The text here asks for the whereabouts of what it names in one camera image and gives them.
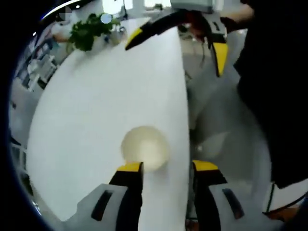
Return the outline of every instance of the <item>white table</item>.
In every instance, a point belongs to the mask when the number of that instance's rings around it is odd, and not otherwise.
[[[124,22],[128,34],[146,19]],[[125,134],[154,126],[171,148],[168,164],[146,173],[140,231],[183,231],[188,197],[188,109],[174,28],[129,51],[125,43],[87,56],[74,51],[48,83],[35,111],[27,170],[60,219],[124,164]]]

